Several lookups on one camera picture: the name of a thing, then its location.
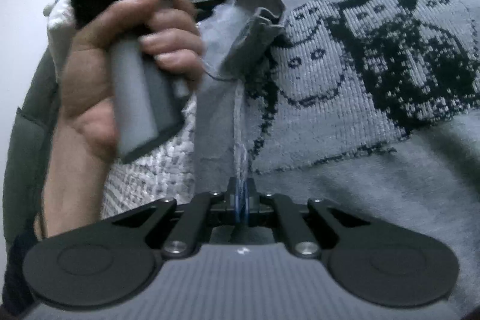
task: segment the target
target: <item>hand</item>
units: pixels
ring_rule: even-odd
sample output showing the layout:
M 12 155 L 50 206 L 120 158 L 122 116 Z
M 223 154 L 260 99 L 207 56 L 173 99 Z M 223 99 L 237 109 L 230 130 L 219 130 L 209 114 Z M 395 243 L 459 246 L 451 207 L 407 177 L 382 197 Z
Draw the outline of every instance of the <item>hand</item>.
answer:
M 201 80 L 203 42 L 195 7 L 189 0 L 172 0 L 170 9 L 162 8 L 164 4 L 165 0 L 116 2 L 74 37 L 61 79 L 61 121 L 105 162 L 114 159 L 118 139 L 106 50 L 120 33 L 145 24 L 152 33 L 140 38 L 142 50 L 160 68 L 184 75 L 191 90 Z

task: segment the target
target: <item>fingernail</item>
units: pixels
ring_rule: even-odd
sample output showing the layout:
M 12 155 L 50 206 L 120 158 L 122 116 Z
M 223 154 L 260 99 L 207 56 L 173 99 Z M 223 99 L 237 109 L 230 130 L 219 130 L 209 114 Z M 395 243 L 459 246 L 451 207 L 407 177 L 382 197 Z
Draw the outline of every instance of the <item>fingernail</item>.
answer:
M 139 39 L 141 45 L 150 45 L 155 41 L 155 37 L 152 34 L 146 34 Z
M 170 56 L 168 55 L 168 53 L 161 53 L 160 55 L 155 55 L 154 58 L 159 63 L 165 63 L 169 60 Z

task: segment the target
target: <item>forearm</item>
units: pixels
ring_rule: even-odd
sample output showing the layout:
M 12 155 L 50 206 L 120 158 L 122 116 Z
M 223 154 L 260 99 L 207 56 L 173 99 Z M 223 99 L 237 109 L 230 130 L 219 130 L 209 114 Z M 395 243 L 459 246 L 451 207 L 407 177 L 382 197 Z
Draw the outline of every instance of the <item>forearm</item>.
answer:
M 60 117 L 43 190 L 45 235 L 55 236 L 100 219 L 110 164 L 90 152 L 82 135 Z

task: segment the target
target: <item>white wall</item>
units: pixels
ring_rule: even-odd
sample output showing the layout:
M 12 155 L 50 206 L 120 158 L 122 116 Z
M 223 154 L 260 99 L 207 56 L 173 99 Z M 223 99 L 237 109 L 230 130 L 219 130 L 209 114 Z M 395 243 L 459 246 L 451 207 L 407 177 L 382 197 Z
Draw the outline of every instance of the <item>white wall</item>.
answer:
M 47 46 L 46 18 L 43 16 L 43 8 L 52 1 L 0 0 L 0 175 L 2 184 L 15 111 L 23 102 L 35 68 Z M 3 234 L 1 221 L 0 215 L 0 228 Z M 1 283 L 3 283 L 6 263 L 4 245 L 2 237 L 0 238 Z

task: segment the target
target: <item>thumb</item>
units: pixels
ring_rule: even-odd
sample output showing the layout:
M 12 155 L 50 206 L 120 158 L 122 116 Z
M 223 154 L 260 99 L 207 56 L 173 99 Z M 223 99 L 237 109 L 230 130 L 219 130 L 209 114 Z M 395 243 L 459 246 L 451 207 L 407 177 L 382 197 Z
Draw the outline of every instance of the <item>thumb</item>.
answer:
M 71 51 L 108 48 L 120 34 L 147 22 L 163 0 L 121 0 L 104 12 L 75 36 Z

